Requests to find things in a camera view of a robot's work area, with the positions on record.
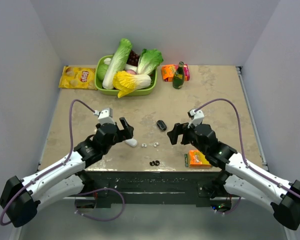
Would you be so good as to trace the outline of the white earbud charging case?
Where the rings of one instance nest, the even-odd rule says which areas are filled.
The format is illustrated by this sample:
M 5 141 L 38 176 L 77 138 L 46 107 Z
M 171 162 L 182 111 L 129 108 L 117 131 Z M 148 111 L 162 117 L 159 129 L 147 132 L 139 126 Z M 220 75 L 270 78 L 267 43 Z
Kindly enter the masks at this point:
M 138 145 L 138 141 L 134 138 L 127 139 L 124 141 L 128 146 L 135 148 Z

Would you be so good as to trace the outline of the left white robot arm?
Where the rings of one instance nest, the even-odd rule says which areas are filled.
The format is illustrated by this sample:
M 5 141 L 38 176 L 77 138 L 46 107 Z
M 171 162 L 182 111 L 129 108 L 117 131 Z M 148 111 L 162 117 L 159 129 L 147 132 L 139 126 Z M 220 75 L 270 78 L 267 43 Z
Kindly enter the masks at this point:
M 94 135 L 73 147 L 68 155 L 30 176 L 9 178 L 0 196 L 0 225 L 19 228 L 30 222 L 45 206 L 64 197 L 89 196 L 94 184 L 85 179 L 85 169 L 106 155 L 115 144 L 130 140 L 134 128 L 121 117 L 122 129 L 114 121 L 97 124 Z

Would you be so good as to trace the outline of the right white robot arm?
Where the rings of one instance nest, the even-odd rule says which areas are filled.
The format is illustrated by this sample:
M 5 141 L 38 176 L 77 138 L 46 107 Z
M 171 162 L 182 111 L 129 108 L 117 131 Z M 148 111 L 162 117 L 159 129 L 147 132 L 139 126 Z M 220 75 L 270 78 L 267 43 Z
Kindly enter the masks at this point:
M 191 144 L 212 166 L 221 169 L 221 179 L 212 185 L 217 196 L 229 193 L 243 197 L 269 210 L 284 227 L 294 231 L 298 229 L 299 180 L 284 180 L 244 159 L 241 153 L 219 141 L 208 124 L 188 127 L 187 123 L 176 123 L 167 136 L 172 145 L 182 136 L 182 145 Z

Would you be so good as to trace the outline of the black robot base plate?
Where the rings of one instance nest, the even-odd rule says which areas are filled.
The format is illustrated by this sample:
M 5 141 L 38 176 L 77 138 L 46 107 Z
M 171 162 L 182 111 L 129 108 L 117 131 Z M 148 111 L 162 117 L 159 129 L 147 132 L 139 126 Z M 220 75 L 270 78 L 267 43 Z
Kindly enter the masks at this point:
M 65 197 L 88 193 L 98 208 L 112 204 L 195 205 L 231 207 L 217 172 L 81 171 L 38 198 L 41 210 Z

